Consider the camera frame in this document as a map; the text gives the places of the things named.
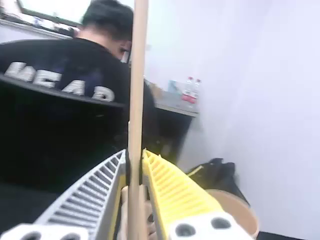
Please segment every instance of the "wooden dowel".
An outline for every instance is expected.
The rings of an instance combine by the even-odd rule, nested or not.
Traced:
[[[139,166],[142,147],[145,49],[148,22],[148,0],[135,0],[133,18],[132,67],[130,84],[130,123],[128,151],[130,186],[128,191],[128,239],[138,240],[139,232]]]

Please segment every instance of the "bucket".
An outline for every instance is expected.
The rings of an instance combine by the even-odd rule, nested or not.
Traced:
[[[216,189],[207,189],[206,191],[220,203],[225,212],[234,217],[235,221],[251,237],[255,239],[258,236],[258,219],[245,201],[226,191]]]

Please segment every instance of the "black hair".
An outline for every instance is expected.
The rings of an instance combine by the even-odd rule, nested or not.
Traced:
[[[116,40],[131,40],[134,13],[117,0],[94,0],[82,19],[83,27],[94,25]]]

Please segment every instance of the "wooden stick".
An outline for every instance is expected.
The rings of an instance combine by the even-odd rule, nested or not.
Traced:
[[[148,239],[148,227],[147,227],[147,213],[146,213],[146,187],[140,185],[139,187],[139,240]]]
[[[148,0],[135,0],[133,18],[132,67],[130,87],[130,123],[128,150],[131,166],[128,192],[128,239],[138,240],[139,166],[141,161],[142,116],[144,101],[145,49]]]

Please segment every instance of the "plastic bottle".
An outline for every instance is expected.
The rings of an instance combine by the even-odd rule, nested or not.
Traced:
[[[200,79],[197,79],[197,80],[194,81],[194,87],[193,87],[194,95],[193,95],[193,97],[195,99],[198,99],[198,97],[199,97],[200,83],[201,83]]]
[[[185,88],[182,93],[182,100],[190,102],[192,90],[193,90],[193,83],[194,83],[194,78],[192,76],[189,76],[185,82]]]

